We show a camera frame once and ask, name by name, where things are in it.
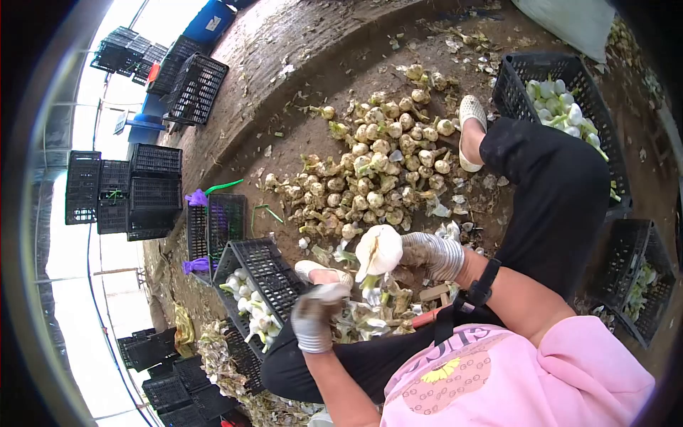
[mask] sunflower print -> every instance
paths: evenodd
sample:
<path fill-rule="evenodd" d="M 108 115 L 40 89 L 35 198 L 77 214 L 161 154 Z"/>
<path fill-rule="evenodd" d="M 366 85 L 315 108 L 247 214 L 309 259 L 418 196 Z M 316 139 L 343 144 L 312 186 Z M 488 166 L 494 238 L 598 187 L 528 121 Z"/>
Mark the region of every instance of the sunflower print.
<path fill-rule="evenodd" d="M 445 380 L 450 374 L 460 365 L 460 358 L 449 360 L 443 365 L 440 365 L 423 376 L 420 377 L 423 383 L 435 383 L 439 380 Z"/>

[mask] person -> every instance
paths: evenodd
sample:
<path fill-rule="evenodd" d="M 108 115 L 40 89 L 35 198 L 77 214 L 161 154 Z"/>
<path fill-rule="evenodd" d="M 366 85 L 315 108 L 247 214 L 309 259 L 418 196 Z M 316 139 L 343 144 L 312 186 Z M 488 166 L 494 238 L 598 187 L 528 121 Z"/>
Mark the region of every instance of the person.
<path fill-rule="evenodd" d="M 461 167 L 486 164 L 516 185 L 484 309 L 457 318 L 442 342 L 434 341 L 437 320 L 408 335 L 333 345 L 329 316 L 353 279 L 298 262 L 297 273 L 316 287 L 297 301 L 266 355 L 264 386 L 324 402 L 336 426 L 629 425 L 653 377 L 599 318 L 577 316 L 566 303 L 607 211 L 607 164 L 589 144 L 547 126 L 500 118 L 487 132 L 473 96 L 462 100 L 460 123 Z M 488 263 L 432 234 L 402 242 L 402 264 L 421 253 L 429 278 L 464 289 Z"/>

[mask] white slip-on shoe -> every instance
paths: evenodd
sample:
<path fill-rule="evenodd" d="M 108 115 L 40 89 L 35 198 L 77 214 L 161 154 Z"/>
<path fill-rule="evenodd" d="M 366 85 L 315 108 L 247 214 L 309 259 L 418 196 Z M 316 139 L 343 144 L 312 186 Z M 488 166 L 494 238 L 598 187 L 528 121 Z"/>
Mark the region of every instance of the white slip-on shoe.
<path fill-rule="evenodd" d="M 470 118 L 479 120 L 479 123 L 484 128 L 484 133 L 486 133 L 486 113 L 484 113 L 484 108 L 474 96 L 466 95 L 460 101 L 460 112 L 458 114 L 458 119 L 460 120 L 460 142 L 458 143 L 460 167 L 468 172 L 477 172 L 482 168 L 482 165 L 475 165 L 467 160 L 462 153 L 462 131 L 464 130 L 465 121 Z"/>
<path fill-rule="evenodd" d="M 346 291 L 349 291 L 353 287 L 353 277 L 345 271 L 337 270 L 336 268 L 328 268 L 328 267 L 325 267 L 321 264 L 318 264 L 317 262 L 309 261 L 309 260 L 301 260 L 294 265 L 294 271 L 296 272 L 296 275 L 299 277 L 299 279 L 303 280 L 305 283 L 308 283 L 308 284 L 311 283 L 311 279 L 308 276 L 308 274 L 312 270 L 335 271 L 335 272 L 337 272 L 337 276 L 339 277 L 339 281 L 334 283 L 334 284 L 330 284 L 330 285 L 335 285 L 335 286 L 341 285 L 342 288 Z"/>

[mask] dirt floor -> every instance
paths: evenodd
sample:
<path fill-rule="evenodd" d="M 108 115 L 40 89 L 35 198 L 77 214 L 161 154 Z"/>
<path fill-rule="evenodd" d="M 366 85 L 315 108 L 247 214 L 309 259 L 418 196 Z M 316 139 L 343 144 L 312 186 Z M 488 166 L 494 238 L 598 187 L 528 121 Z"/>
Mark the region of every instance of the dirt floor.
<path fill-rule="evenodd" d="M 244 178 L 245 182 L 234 187 L 234 191 L 247 196 L 249 218 L 253 206 L 269 204 L 286 219 L 291 212 L 282 209 L 279 197 L 256 187 L 259 171 L 263 178 L 270 172 L 292 176 L 301 171 L 300 154 L 333 156 L 338 161 L 344 149 L 341 142 L 329 137 L 325 120 L 311 118 L 297 106 L 332 105 L 343 113 L 350 99 L 366 100 L 372 92 L 380 90 L 398 101 L 409 95 L 413 87 L 394 65 L 419 62 L 425 69 L 437 68 L 460 81 L 457 102 L 463 95 L 473 94 L 488 112 L 494 113 L 495 106 L 489 101 L 492 76 L 478 70 L 478 58 L 485 56 L 494 63 L 502 53 L 510 51 L 572 51 L 511 4 L 503 4 L 500 10 L 478 9 L 474 14 L 465 13 L 464 9 L 436 12 L 450 8 L 427 1 L 261 0 L 241 12 L 212 55 L 227 63 L 230 72 L 209 122 L 182 129 L 161 141 L 163 145 L 184 149 L 184 192 Z M 460 26 L 465 34 L 483 33 L 490 40 L 489 50 L 482 53 L 464 47 L 458 53 L 450 53 L 445 43 L 449 36 L 433 31 L 444 27 L 443 22 L 435 25 L 442 20 L 449 21 L 445 27 Z M 394 51 L 389 40 L 398 33 L 403 36 L 396 38 L 400 48 Z M 295 69 L 281 79 L 278 73 L 286 64 L 293 64 Z M 678 175 L 672 159 L 658 158 L 657 153 L 663 152 L 662 145 L 652 141 L 658 125 L 641 78 L 629 75 L 628 66 L 613 60 L 609 65 L 610 74 L 603 76 L 594 69 L 591 72 L 621 133 L 619 139 L 625 144 L 634 200 L 630 217 L 654 219 L 675 259 L 673 224 Z M 443 101 L 442 94 L 432 94 L 430 116 L 454 117 L 457 103 L 447 111 Z M 282 132 L 283 137 L 276 137 L 275 132 Z M 458 138 L 458 132 L 441 137 L 438 146 L 457 146 Z M 266 157 L 269 146 L 272 154 Z M 642 160 L 641 149 L 646 153 Z M 475 175 L 468 174 L 472 184 L 472 191 L 467 193 L 471 216 L 452 217 L 460 222 L 475 222 L 480 230 L 470 238 L 487 255 L 493 254 L 502 240 L 512 216 L 514 193 L 511 184 L 495 187 L 493 191 L 484 189 L 481 181 L 489 173 L 483 168 Z M 441 198 L 446 206 L 453 204 L 449 201 L 451 194 Z M 444 219 L 416 215 L 412 230 L 434 231 L 441 221 Z M 248 237 L 275 232 L 278 247 L 290 264 L 306 256 L 297 245 L 301 235 L 289 221 L 280 224 L 261 210 L 257 211 L 253 230 L 249 223 L 247 230 Z M 595 273 L 604 256 L 604 237 L 608 231 L 609 224 L 585 281 Z M 327 247 L 337 243 L 318 244 Z M 186 250 L 184 222 L 179 221 L 169 238 L 145 242 L 145 265 L 169 322 L 173 322 L 176 301 L 188 308 L 199 332 L 201 323 L 225 318 L 227 313 L 213 288 L 182 274 L 180 264 L 187 258 Z M 656 377 L 663 372 L 682 309 L 683 298 L 676 292 L 649 350 L 640 348 L 625 332 L 617 330 L 617 336 Z"/>

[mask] work glove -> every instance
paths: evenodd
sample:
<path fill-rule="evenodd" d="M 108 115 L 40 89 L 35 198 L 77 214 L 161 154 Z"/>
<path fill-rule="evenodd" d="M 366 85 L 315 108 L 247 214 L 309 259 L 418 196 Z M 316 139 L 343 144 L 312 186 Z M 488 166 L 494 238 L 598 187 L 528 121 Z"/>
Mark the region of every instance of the work glove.
<path fill-rule="evenodd" d="M 403 256 L 400 264 L 425 267 L 427 278 L 431 280 L 456 280 L 465 260 L 460 242 L 421 232 L 404 234 L 401 240 Z"/>
<path fill-rule="evenodd" d="M 319 284 L 303 295 L 292 310 L 292 328 L 298 347 L 306 353 L 325 353 L 332 350 L 330 317 L 339 312 L 353 287 L 353 278 L 338 271 L 340 280 Z"/>

